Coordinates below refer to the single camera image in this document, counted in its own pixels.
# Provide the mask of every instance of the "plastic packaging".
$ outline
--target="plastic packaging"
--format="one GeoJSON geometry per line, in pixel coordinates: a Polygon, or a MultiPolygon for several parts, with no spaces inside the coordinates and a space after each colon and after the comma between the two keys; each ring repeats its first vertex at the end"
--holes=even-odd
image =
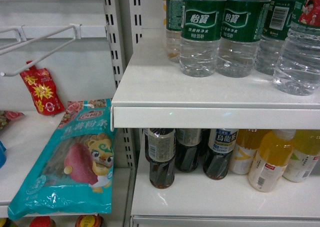
{"type": "Polygon", "coordinates": [[[202,130],[200,128],[176,129],[175,167],[182,172],[192,172],[198,166],[202,130]]]}
{"type": "Polygon", "coordinates": [[[282,45],[291,27],[296,0],[271,0],[262,38],[255,59],[255,69],[272,76],[282,45]]]}
{"type": "Polygon", "coordinates": [[[35,217],[29,227],[56,227],[56,222],[50,216],[35,217]]]}
{"type": "Polygon", "coordinates": [[[110,99],[68,108],[8,206],[12,220],[54,212],[110,213],[116,131],[110,99]]]}
{"type": "Polygon", "coordinates": [[[229,170],[238,175],[248,174],[263,137],[269,129],[239,129],[229,170]]]}
{"type": "Polygon", "coordinates": [[[228,77],[248,76],[255,63],[270,0],[227,0],[217,71],[228,77]]]}
{"type": "Polygon", "coordinates": [[[29,90],[33,104],[39,114],[52,116],[66,109],[61,102],[56,84],[46,68],[37,69],[35,65],[20,73],[29,90]]]}
{"type": "Polygon", "coordinates": [[[253,188],[270,192],[277,186],[293,152],[295,133],[293,129],[274,129],[263,137],[248,174],[253,188]]]}
{"type": "Polygon", "coordinates": [[[168,188],[175,179],[176,130],[174,128],[149,128],[148,143],[150,182],[158,189],[168,188]]]}
{"type": "Polygon", "coordinates": [[[183,0],[180,69],[185,75],[215,72],[225,5],[226,0],[183,0]]]}
{"type": "Polygon", "coordinates": [[[24,116],[24,114],[17,111],[0,110],[0,130],[20,116],[24,116]]]}
{"type": "Polygon", "coordinates": [[[203,171],[209,178],[221,180],[226,177],[237,134],[238,129],[211,129],[203,164],[203,171]]]}
{"type": "Polygon", "coordinates": [[[106,227],[104,218],[101,215],[80,215],[76,220],[75,227],[106,227]]]}
{"type": "Polygon", "coordinates": [[[166,0],[166,54],[169,60],[179,63],[183,0],[166,0]]]}
{"type": "Polygon", "coordinates": [[[297,130],[293,144],[293,153],[283,177],[292,182],[302,182],[320,159],[320,130],[297,130]]]}
{"type": "Polygon", "coordinates": [[[320,1],[296,0],[291,28],[274,68],[274,86],[291,95],[311,95],[320,86],[319,59],[320,1]]]}

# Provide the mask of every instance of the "teal package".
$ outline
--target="teal package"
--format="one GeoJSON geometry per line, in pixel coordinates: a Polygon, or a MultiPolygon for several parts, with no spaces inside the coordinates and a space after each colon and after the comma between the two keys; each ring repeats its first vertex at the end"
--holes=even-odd
{"type": "Polygon", "coordinates": [[[67,110],[8,206],[27,214],[111,213],[114,139],[110,99],[68,102],[67,110]]]}

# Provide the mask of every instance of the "shelf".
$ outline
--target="shelf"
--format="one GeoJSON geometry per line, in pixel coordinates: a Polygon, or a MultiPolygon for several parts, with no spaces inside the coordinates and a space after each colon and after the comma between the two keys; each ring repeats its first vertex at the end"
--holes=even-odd
{"type": "MultiPolygon", "coordinates": [[[[23,111],[25,116],[9,123],[1,130],[0,140],[7,148],[6,163],[0,168],[0,217],[7,217],[7,209],[11,200],[18,192],[27,174],[38,159],[50,136],[57,128],[63,113],[55,117],[43,116],[36,111],[23,111]]],[[[112,188],[112,214],[104,214],[109,227],[123,226],[126,218],[128,191],[130,186],[130,168],[115,168],[112,188]]],[[[71,227],[79,213],[53,213],[52,218],[61,224],[71,227]]],[[[32,217],[24,217],[17,221],[18,226],[29,226],[32,217]]]]}
{"type": "Polygon", "coordinates": [[[320,165],[301,183],[281,178],[263,193],[251,187],[247,175],[229,172],[222,180],[208,178],[202,169],[183,173],[175,169],[167,189],[153,187],[149,163],[140,152],[131,216],[146,226],[203,227],[318,227],[320,165]]]}
{"type": "Polygon", "coordinates": [[[320,89],[295,96],[253,71],[184,75],[160,38],[141,38],[112,99],[116,128],[320,129],[320,89]]]}

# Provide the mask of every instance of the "bottle label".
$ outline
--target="bottle label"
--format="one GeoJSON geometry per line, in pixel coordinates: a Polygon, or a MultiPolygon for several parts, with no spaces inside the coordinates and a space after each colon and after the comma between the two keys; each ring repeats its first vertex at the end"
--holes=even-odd
{"type": "Polygon", "coordinates": [[[308,155],[294,149],[283,176],[290,181],[301,182],[310,175],[319,159],[320,156],[308,155]]]}
{"type": "Polygon", "coordinates": [[[184,146],[196,146],[201,142],[202,130],[200,128],[177,128],[176,139],[184,146]]]}
{"type": "Polygon", "coordinates": [[[183,0],[181,36],[193,41],[219,40],[225,5],[225,0],[183,0]]]}
{"type": "Polygon", "coordinates": [[[227,0],[221,37],[238,42],[259,41],[269,5],[269,1],[227,0]]]}
{"type": "Polygon", "coordinates": [[[257,152],[248,175],[249,182],[255,189],[269,192],[277,185],[286,167],[267,163],[257,152]]]}
{"type": "Polygon", "coordinates": [[[231,161],[230,170],[238,175],[245,175],[249,172],[257,149],[247,149],[235,144],[231,161]]]}
{"type": "Polygon", "coordinates": [[[263,35],[284,41],[291,27],[294,7],[294,0],[271,0],[263,35]]]}
{"type": "Polygon", "coordinates": [[[176,153],[175,135],[175,130],[165,135],[155,135],[149,129],[149,157],[157,162],[166,162],[171,160],[176,153]]]}
{"type": "Polygon", "coordinates": [[[236,144],[237,129],[212,129],[210,132],[208,146],[214,152],[227,154],[234,150],[236,144]]]}
{"type": "Polygon", "coordinates": [[[320,29],[320,0],[296,0],[292,21],[301,26],[320,29]]]}
{"type": "Polygon", "coordinates": [[[168,31],[181,30],[183,0],[166,0],[166,29],[168,31]]]}

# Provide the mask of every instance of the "yellow drink bottle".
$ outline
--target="yellow drink bottle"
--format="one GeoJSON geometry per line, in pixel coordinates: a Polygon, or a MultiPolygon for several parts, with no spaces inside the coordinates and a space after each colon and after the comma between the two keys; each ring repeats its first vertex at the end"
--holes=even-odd
{"type": "Polygon", "coordinates": [[[263,137],[248,174],[256,190],[270,192],[276,187],[294,150],[295,133],[294,129],[274,129],[263,137]]]}
{"type": "Polygon", "coordinates": [[[270,131],[270,129],[240,129],[229,170],[238,175],[248,174],[263,137],[270,131]]]}
{"type": "Polygon", "coordinates": [[[293,153],[283,177],[302,182],[320,159],[320,130],[297,130],[293,138],[293,153]]]}

